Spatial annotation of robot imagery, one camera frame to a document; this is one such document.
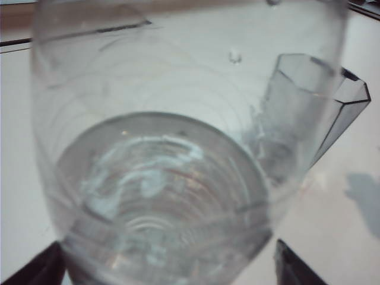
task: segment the drinking glass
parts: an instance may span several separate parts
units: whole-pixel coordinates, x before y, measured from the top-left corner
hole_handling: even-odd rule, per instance
[[[345,24],[342,0],[41,0],[36,160],[74,284],[230,284],[323,139]]]

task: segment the water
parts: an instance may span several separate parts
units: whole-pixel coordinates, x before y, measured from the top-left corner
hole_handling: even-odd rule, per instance
[[[111,276],[229,284],[271,234],[255,164],[191,118],[135,113],[105,121],[79,136],[58,167],[80,201],[64,242],[78,284],[118,284]],[[94,268],[96,277],[88,274]]]

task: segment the white table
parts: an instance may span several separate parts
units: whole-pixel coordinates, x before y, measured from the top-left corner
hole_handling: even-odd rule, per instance
[[[352,12],[343,66],[368,83],[372,103],[309,172],[275,238],[234,285],[276,284],[277,237],[330,285],[380,284],[379,51],[380,22]],[[0,56],[1,281],[55,239],[34,165],[29,56]]]

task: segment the dark object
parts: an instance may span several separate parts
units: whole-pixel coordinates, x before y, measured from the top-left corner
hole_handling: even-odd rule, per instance
[[[379,0],[349,0],[349,7],[351,10],[380,20]]]
[[[281,239],[274,259],[278,285],[327,285]]]
[[[61,247],[54,242],[2,285],[60,285],[64,274]]]

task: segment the water droplet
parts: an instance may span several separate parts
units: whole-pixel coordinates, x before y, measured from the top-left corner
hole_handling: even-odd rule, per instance
[[[275,6],[278,5],[281,0],[267,0],[268,5]]]
[[[239,64],[242,62],[243,58],[240,52],[238,52],[236,49],[232,49],[228,54],[228,59],[233,64]]]

